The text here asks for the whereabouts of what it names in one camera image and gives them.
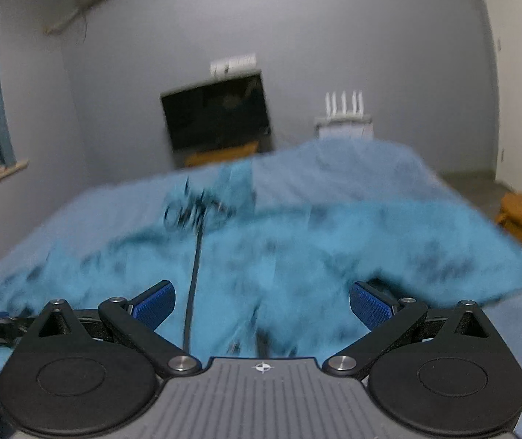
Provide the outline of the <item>wooden tv stand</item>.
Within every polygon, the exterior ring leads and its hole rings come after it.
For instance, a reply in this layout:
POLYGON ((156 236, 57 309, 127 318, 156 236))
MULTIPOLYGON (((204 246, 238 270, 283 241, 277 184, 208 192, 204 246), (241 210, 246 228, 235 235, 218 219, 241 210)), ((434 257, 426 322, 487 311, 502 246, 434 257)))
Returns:
POLYGON ((184 166, 186 168, 195 168, 196 166, 221 164, 222 162, 234 162, 250 158, 252 155, 257 154, 259 145, 255 141, 241 146, 195 153, 185 159, 184 166))

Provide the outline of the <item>white wifi router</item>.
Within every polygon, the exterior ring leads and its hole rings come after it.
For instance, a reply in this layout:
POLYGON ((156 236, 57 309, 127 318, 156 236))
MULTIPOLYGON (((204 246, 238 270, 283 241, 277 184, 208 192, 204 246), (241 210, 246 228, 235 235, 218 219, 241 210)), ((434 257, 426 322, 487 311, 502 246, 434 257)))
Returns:
POLYGON ((328 92, 324 96, 324 107, 325 114, 316 118, 318 123, 368 123, 372 119, 366 112, 362 90, 328 92))

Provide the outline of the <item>black television screen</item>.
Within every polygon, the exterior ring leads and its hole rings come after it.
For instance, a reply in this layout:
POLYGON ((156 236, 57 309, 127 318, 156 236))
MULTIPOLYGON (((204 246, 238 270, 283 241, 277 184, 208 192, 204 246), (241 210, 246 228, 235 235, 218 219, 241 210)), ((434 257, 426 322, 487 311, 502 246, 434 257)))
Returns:
POLYGON ((161 102, 175 151, 225 147, 271 133, 259 71, 164 93, 161 102))

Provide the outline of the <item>white wall socket strip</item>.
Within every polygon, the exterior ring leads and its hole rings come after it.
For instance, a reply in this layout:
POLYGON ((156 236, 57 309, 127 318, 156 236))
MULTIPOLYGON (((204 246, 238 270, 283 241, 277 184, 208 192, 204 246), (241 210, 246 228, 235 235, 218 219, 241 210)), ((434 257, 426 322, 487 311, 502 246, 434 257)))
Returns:
POLYGON ((255 53, 249 53, 244 56, 211 61, 209 69, 212 77, 222 78, 239 72, 251 71, 256 67, 257 57, 255 53))

